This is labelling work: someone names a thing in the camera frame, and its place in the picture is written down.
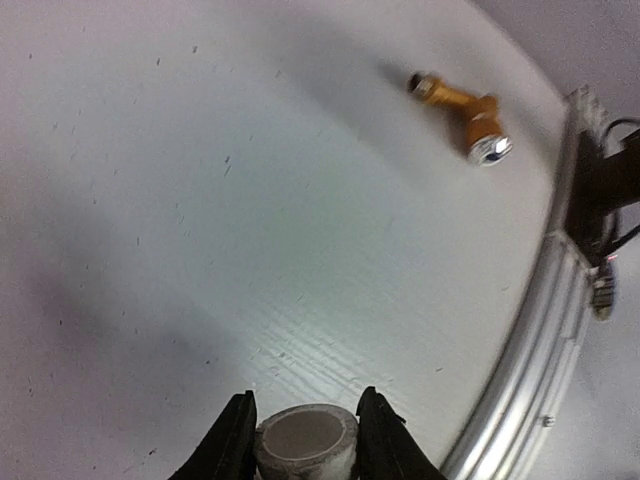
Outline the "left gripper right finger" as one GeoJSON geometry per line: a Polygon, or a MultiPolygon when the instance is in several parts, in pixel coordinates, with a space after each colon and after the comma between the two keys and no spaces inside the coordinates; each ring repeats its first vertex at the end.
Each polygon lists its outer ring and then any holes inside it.
{"type": "Polygon", "coordinates": [[[356,416],[360,479],[446,479],[420,449],[405,421],[373,386],[362,393],[356,416]]]}

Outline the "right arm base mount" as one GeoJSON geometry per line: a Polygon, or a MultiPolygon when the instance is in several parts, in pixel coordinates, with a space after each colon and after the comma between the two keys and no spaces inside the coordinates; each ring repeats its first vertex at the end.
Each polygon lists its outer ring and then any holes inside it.
{"type": "Polygon", "coordinates": [[[624,137],[618,152],[605,153],[612,130],[621,125],[638,127],[639,119],[616,119],[597,139],[588,133],[580,136],[570,231],[593,265],[639,235],[638,226],[619,233],[621,210],[639,202],[639,132],[624,137]]]}

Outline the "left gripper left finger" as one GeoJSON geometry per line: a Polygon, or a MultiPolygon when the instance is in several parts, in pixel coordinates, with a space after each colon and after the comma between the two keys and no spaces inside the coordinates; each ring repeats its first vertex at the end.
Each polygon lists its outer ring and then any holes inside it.
{"type": "Polygon", "coordinates": [[[255,431],[254,393],[247,390],[233,395],[193,454],[169,480],[253,479],[255,431]]]}

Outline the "white elbow fitting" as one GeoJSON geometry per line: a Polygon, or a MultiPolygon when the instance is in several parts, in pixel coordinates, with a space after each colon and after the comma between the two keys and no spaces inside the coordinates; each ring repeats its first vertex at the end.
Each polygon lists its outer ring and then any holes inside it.
{"type": "Polygon", "coordinates": [[[348,410],[305,404],[264,420],[254,455],[263,479],[353,479],[357,441],[358,422],[348,410]]]}

